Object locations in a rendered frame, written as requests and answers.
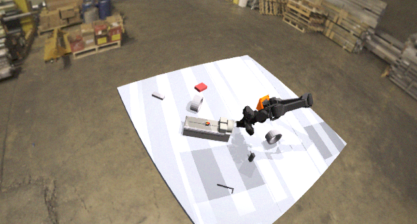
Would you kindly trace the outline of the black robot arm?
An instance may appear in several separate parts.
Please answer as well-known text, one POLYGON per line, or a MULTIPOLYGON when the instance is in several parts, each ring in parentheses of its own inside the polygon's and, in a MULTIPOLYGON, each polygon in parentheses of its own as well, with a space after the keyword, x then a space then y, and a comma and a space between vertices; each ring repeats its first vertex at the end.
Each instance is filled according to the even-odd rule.
POLYGON ((281 98, 271 97, 269 100, 263 100, 263 109, 253 111, 251 108, 246 106, 243 109, 242 114, 252 120, 256 117, 256 120, 260 123, 266 122, 267 119, 270 121, 275 121, 284 116, 286 112, 300 109, 300 108, 310 108, 313 105, 313 98, 310 92, 303 94, 300 98, 290 98, 282 100, 281 98), (274 117, 274 118, 273 118, 274 117))

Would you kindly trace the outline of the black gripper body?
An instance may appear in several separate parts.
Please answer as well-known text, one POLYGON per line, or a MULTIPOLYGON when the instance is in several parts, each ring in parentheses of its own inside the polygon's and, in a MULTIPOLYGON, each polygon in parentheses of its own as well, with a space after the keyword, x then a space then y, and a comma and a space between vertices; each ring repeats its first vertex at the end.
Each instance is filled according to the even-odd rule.
MULTIPOLYGON (((248 118, 247 118, 248 120, 248 118)), ((254 134, 254 129, 252 125, 255 125, 255 123, 257 122, 256 117, 254 117, 252 120, 248 120, 246 121, 246 129, 245 131, 251 136, 254 134)))

